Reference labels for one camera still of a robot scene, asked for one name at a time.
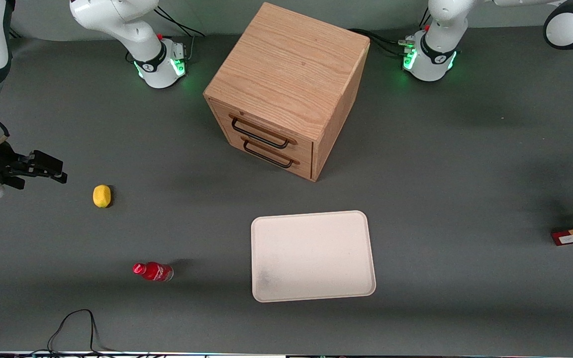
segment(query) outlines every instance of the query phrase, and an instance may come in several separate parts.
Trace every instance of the green led light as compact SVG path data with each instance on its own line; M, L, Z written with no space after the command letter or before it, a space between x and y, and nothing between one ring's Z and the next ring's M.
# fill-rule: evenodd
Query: green led light
M409 54L406 55L404 59L404 68L410 70L412 68L412 64L414 64L414 59L417 57L417 50L412 50Z
M141 73L141 69L138 68L138 65L136 64L136 61L134 61L134 67L136 67L136 70L138 71L139 77L143 78L143 73Z
M455 51L454 54L452 54L452 58L450 59L450 64L448 64L448 70L450 70L450 68L452 68L452 65L455 61L456 56L457 56L457 51Z
M174 71L176 71L178 77L185 74L185 62L183 60L169 59L169 63L174 66Z

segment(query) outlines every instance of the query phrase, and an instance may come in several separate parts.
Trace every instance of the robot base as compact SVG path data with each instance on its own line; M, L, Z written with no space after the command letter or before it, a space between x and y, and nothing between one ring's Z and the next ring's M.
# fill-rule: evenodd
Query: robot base
M412 73L413 76L417 77L422 81L434 82L441 77L443 77L450 68L452 68L453 61L457 53L454 52L450 58L444 59L442 63L434 64L430 57L428 57L425 52L419 46L421 38L426 34L425 30L420 30L412 35L407 36L406 41L412 41L414 46L412 50L404 57L404 62L402 63L402 69Z
M178 79L185 75L185 48L182 43L175 43L170 39L162 39L162 44L167 48L166 58L158 66L156 71L147 72L136 63L138 75L145 80L151 88L163 89L172 86Z

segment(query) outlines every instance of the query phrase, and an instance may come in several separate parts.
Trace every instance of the drawer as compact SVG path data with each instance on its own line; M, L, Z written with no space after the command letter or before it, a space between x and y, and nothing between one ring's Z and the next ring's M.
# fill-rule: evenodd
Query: drawer
M289 158L311 162L313 143L292 134L284 134L279 129L271 129L259 118L230 108L211 100L214 114L227 138L245 136L261 143L264 147Z
M305 179L311 179L311 160L296 159L286 156L271 147L259 143L247 136L233 135L229 137L229 143L239 150L251 154L262 161L278 166L287 172L291 172Z

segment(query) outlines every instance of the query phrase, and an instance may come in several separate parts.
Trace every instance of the bottle cap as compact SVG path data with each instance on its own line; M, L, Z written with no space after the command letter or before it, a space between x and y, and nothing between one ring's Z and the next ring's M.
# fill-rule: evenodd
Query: bottle cap
M145 264L135 264L134 267L132 267L132 272L134 272L135 274L143 274L146 270Z

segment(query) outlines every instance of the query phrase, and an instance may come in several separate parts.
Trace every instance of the wall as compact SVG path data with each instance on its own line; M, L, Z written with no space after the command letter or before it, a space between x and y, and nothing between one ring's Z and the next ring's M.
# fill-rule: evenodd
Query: wall
M378 30L417 23L427 0L271 0L272 3L341 27ZM263 0L161 0L161 7L178 22L206 34L239 34ZM550 5L500 8L491 2L469 14L471 27L543 25ZM170 22L150 13L143 18L156 32L181 34ZM68 0L17 0L12 27L25 37L73 41L107 39L82 28L72 18Z

